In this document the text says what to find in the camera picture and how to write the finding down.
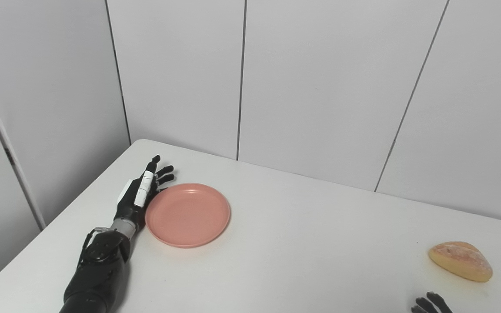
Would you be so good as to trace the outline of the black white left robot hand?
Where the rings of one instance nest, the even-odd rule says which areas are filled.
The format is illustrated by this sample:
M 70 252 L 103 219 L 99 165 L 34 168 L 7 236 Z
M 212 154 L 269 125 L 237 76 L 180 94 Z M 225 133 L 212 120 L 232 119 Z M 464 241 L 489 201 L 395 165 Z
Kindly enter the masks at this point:
M 174 166 L 159 168 L 161 157 L 155 155 L 141 175 L 132 180 L 120 196 L 112 229 L 126 234 L 139 232 L 145 226 L 145 214 L 151 200 L 163 191 L 165 183 L 175 180 Z

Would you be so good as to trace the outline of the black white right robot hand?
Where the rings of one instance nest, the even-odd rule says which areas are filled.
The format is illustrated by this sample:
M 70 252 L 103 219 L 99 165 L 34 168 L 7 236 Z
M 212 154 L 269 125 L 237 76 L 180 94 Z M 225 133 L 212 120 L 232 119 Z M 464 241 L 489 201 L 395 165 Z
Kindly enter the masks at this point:
M 437 293 L 428 292 L 424 297 L 415 299 L 415 305 L 410 308 L 412 313 L 452 313 L 443 297 Z

